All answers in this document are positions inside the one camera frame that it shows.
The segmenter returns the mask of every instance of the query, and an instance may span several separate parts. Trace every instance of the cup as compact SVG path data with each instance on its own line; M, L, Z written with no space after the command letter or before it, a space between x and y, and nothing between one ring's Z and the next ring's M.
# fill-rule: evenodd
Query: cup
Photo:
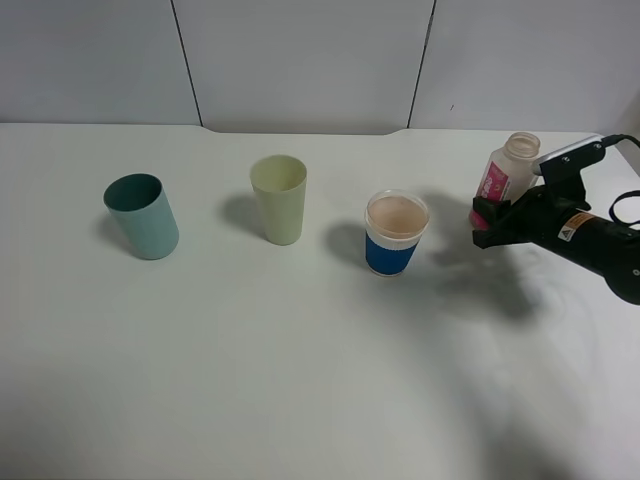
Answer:
M288 155L273 155L251 168L251 185L267 240L290 245L300 238L307 167Z
M103 199L139 257L156 260L176 248L178 227L156 177L146 173L122 177L109 185Z
M365 211L365 258L378 275L395 276L407 267L429 223L429 209L402 190L376 193Z

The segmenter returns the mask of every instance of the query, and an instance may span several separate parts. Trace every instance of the white wall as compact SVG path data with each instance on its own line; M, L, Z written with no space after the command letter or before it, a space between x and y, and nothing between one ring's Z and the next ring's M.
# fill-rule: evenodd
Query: white wall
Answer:
M208 128L406 127L433 0L175 6ZM639 45L639 0L439 0L411 126L638 134ZM170 0L0 0L0 72L0 122L199 123Z
M411 126L638 125L639 46L638 0L440 0Z
M432 0L176 0L204 125L406 128Z
M199 124L169 0L2 0L0 121Z

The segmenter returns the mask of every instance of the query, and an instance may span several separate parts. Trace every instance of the pink bottle label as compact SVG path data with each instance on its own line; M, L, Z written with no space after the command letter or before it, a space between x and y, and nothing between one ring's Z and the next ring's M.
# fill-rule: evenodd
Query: pink bottle label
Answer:
M510 183L509 176L500 170L495 163L491 162L487 176L484 178L482 185L480 185L476 196L487 198L489 200L501 201L507 195ZM486 230L489 228L489 224L486 220L474 210L471 210L469 220L476 230Z

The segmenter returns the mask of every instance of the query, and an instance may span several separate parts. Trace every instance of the pink liquid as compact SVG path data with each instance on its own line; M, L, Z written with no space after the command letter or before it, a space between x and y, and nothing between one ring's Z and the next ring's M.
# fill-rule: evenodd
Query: pink liquid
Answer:
M380 234L391 238L409 238L427 225L424 210L404 197L383 197L369 207L372 226Z

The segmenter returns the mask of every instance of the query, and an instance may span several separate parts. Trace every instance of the yellow label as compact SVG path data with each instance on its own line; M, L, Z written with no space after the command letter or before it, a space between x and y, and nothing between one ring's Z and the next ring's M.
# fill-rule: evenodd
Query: yellow label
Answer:
M560 232L558 233L558 238L560 240L564 240L565 242L570 242L573 238L573 235L576 233L576 230L578 230L578 228L580 228L582 224L591 220L592 218L595 218L595 215L591 215L590 213L586 212L576 213L562 226Z

